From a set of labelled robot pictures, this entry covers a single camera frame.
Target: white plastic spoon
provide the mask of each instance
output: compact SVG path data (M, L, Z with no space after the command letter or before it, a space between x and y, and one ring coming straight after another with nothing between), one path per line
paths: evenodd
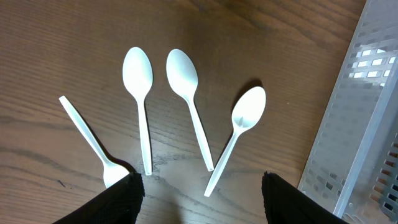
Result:
M115 184L117 181L121 180L123 177L127 176L129 174L129 171L126 168L110 161L106 157L104 151L102 150L101 146L98 144L93 133L91 133L90 129L88 128L83 118L79 115L77 110L72 106L72 104L68 101L68 99L65 96L61 96L60 102L62 106L65 108L65 111L67 111L70 119L76 125L77 129L79 129L80 133L87 140L88 144L90 144L90 146L94 149L99 159L101 159L101 162L104 165L105 187L108 188L113 184Z
M260 120L262 112L266 107L266 92L262 87L254 87L238 100L234 110L232 111L232 125L234 133L225 147L223 154L216 165L216 169L211 174L209 183L205 191L205 196L209 197L214 187L216 187L218 179L224 171L225 165L228 162L232 149L235 146L238 137L248 129L253 128Z
M153 81L152 68L147 55L139 47L133 47L124 58L123 83L138 104L139 135L146 175L152 174L152 158L144 102Z
M193 100L198 87L198 75L195 66L193 66L192 61L184 52L174 49L167 57L166 72L167 79L169 79L173 91L188 103L201 154L205 160L207 169L212 171L214 170L214 165L211 159L210 148Z

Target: wood grain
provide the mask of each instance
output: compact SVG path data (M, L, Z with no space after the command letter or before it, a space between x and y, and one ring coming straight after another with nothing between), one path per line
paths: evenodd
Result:
M365 0L0 1L0 223L51 223L102 192L102 164L63 110L66 95L110 154L143 171L137 106L122 82L133 46L150 58L154 173L138 223L264 223L261 177L299 182ZM259 80L260 122L215 191L170 50L195 64L214 163L239 91Z

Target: tabletop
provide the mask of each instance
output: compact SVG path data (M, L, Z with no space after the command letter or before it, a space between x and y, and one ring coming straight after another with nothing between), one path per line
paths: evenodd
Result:
M153 174L137 223L266 223L261 177L297 186L365 0L0 2L0 223L52 223L104 189L103 166L58 98L106 150L144 173L127 51L149 57ZM215 191L188 106L167 80L172 49L198 72L195 103L216 164L236 99L262 85L261 120Z

